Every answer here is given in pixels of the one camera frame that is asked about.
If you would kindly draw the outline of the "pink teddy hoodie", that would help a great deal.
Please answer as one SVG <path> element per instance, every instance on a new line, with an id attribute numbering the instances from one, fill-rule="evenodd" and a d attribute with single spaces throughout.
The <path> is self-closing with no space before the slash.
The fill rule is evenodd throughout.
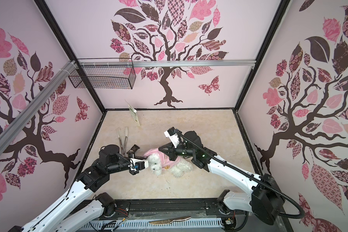
<path id="1" fill-rule="evenodd" d="M 178 157 L 177 160 L 169 160 L 169 158 L 162 152 L 160 152 L 157 148 L 155 149 L 150 149 L 147 151 L 144 155 L 144 158 L 147 158 L 150 163 L 153 163 L 151 166 L 157 166 L 159 165 L 162 169 L 170 169 L 177 165 L 180 161 L 181 158 Z"/>

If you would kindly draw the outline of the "white teddy bear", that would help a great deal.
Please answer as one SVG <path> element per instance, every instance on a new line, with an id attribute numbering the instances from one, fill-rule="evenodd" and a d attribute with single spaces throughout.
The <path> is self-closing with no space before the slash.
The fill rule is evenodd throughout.
<path id="1" fill-rule="evenodd" d="M 177 157 L 175 161 L 170 160 L 166 155 L 153 153 L 147 158 L 149 167 L 157 176 L 163 172 L 169 172 L 175 178 L 180 178 L 193 170 L 192 164 L 181 157 Z"/>

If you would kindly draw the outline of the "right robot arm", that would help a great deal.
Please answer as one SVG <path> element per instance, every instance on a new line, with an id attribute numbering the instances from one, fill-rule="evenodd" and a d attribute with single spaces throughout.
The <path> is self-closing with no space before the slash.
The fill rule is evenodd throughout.
<path id="1" fill-rule="evenodd" d="M 170 143 L 159 147 L 170 160 L 190 157 L 198 168 L 216 174 L 236 185 L 241 193 L 225 190 L 218 198 L 218 206 L 223 214 L 233 210 L 253 213 L 260 221 L 273 225 L 285 203 L 280 188 L 272 176 L 263 176 L 245 171 L 205 148 L 194 131 L 182 134 L 175 128 L 165 131 Z"/>

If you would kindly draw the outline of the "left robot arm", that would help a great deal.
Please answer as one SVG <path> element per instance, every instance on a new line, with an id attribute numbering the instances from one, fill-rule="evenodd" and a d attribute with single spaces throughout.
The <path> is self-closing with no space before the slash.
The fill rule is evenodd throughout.
<path id="1" fill-rule="evenodd" d="M 82 226 L 100 216 L 112 216 L 116 201 L 101 193 L 86 207 L 72 211 L 110 180 L 110 175 L 122 171 L 138 174 L 148 167 L 145 159 L 124 157 L 117 145 L 104 146 L 99 157 L 86 168 L 71 187 L 44 212 L 24 226 L 14 226 L 12 232 L 76 232 Z"/>

